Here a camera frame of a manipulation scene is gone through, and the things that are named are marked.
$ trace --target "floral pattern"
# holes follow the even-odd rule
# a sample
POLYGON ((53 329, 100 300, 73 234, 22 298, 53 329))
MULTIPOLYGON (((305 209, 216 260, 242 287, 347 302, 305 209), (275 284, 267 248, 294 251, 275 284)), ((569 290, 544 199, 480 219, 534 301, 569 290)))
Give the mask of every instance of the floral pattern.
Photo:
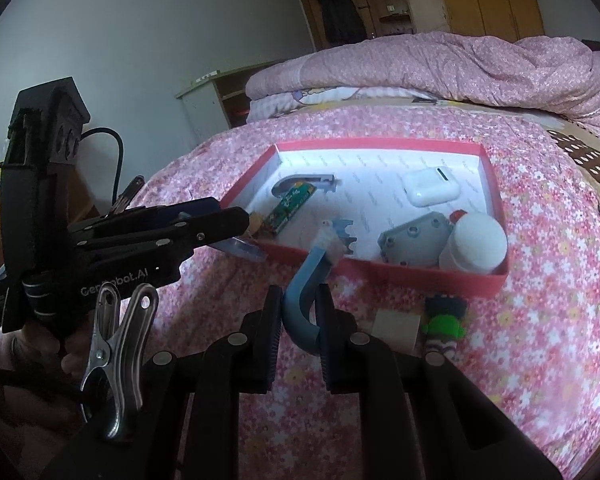
MULTIPOLYGON (((472 298, 457 366, 572 479, 600 443, 600 197, 537 124, 447 107, 375 106, 293 114, 215 136, 156 174, 136 205, 220 198, 271 144, 344 136, 474 140, 494 165, 507 218, 510 275, 472 298)), ((160 289, 147 355, 205 349, 262 306, 295 269, 202 248, 160 289)), ((379 307, 420 313, 423 296, 332 276, 336 306, 358 322, 379 307)), ((362 477, 356 396, 324 389, 318 358, 283 333, 272 392, 240 400, 240 477, 362 477)))

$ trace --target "bed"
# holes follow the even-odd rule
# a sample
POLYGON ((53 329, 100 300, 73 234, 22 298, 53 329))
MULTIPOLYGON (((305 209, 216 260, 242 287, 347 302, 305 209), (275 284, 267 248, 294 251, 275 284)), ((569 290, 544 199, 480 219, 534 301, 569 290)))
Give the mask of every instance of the bed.
MULTIPOLYGON (((482 143, 502 194, 511 270, 496 298, 470 299, 456 365, 575 478, 600 444, 600 52, 568 38, 382 38, 266 69, 247 92, 254 101, 246 126, 172 162, 134 204, 219 198, 281 140, 482 143), (338 91, 282 109, 282 94, 323 88, 338 91), (375 93, 343 97, 355 88, 375 93)), ((147 355, 206 348, 294 271, 197 251, 182 264, 182 279, 160 290, 147 355)), ((330 285, 336 306, 358 322, 371 322, 381 307, 424 306, 422 294, 401 286, 341 276, 330 285)), ((272 392, 241 399, 240 477, 361 478, 359 423, 357 397, 330 396, 318 358, 283 334, 272 392)))

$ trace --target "wall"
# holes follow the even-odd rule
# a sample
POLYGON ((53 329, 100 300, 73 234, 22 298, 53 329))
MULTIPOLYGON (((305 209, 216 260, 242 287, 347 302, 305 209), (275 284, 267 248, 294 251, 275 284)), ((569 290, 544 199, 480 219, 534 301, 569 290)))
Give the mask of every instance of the wall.
POLYGON ((548 36, 600 41, 600 13, 591 0, 538 0, 548 36))
MULTIPOLYGON (((17 93, 72 76, 91 113, 125 142, 121 190, 194 147, 174 94, 211 70, 301 56, 298 0, 12 0, 0 17, 0 160, 17 93)), ((110 204, 116 143, 85 140, 78 170, 110 204)))

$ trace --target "white bottle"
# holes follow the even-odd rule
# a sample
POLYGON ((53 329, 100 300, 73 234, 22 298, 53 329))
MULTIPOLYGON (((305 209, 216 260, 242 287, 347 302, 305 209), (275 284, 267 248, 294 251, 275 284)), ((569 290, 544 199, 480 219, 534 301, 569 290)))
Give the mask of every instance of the white bottle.
POLYGON ((467 213, 456 222, 440 254, 442 270, 491 274, 507 256, 507 235, 484 213, 467 213))

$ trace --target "clamp handle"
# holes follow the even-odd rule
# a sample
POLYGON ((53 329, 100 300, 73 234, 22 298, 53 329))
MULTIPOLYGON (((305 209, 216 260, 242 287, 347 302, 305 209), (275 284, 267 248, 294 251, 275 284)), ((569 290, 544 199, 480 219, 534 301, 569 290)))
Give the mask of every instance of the clamp handle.
MULTIPOLYGON (((116 411, 106 430, 106 439, 121 440, 133 433, 136 415, 142 407, 142 354, 157 307, 155 287, 142 283, 133 291, 120 323, 120 294, 116 286, 106 282, 98 292, 89 360, 80 389, 89 390, 102 403, 110 389, 116 411)), ((84 403, 81 409, 86 421, 97 411, 84 403)))

